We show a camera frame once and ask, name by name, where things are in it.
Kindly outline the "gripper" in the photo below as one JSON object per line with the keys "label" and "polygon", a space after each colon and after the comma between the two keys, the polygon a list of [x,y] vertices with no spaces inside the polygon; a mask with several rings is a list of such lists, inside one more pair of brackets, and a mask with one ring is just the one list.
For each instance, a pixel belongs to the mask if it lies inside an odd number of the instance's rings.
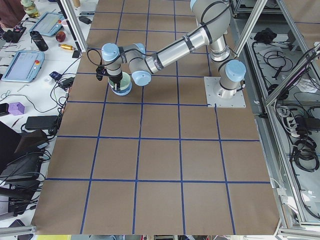
{"label": "gripper", "polygon": [[120,91],[121,90],[121,80],[123,79],[123,73],[119,73],[117,75],[109,75],[108,76],[108,83],[111,85],[113,84],[113,90],[114,91]]}

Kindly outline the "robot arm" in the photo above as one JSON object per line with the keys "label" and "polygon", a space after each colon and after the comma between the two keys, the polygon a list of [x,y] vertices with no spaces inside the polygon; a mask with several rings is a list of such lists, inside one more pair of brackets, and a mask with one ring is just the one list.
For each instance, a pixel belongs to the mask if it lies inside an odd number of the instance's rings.
{"label": "robot arm", "polygon": [[229,4],[225,0],[192,0],[190,9],[196,18],[196,29],[152,54],[146,54],[141,43],[127,46],[104,44],[101,48],[101,61],[96,68],[97,80],[107,76],[113,92],[126,95],[130,92],[132,83],[121,85],[124,81],[122,64],[128,64],[136,85],[145,86],[149,84],[153,74],[202,46],[209,46],[210,59],[221,74],[218,93],[224,99],[228,94],[235,94],[246,68],[241,61],[230,57],[231,50],[224,37],[231,21]]}

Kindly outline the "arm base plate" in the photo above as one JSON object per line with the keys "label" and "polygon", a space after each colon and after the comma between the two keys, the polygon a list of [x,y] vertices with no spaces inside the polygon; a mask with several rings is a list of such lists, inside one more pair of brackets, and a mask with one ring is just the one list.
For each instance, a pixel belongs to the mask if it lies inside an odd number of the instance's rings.
{"label": "arm base plate", "polygon": [[220,77],[204,77],[205,95],[208,108],[246,108],[240,83],[233,90],[224,89],[220,84]]}

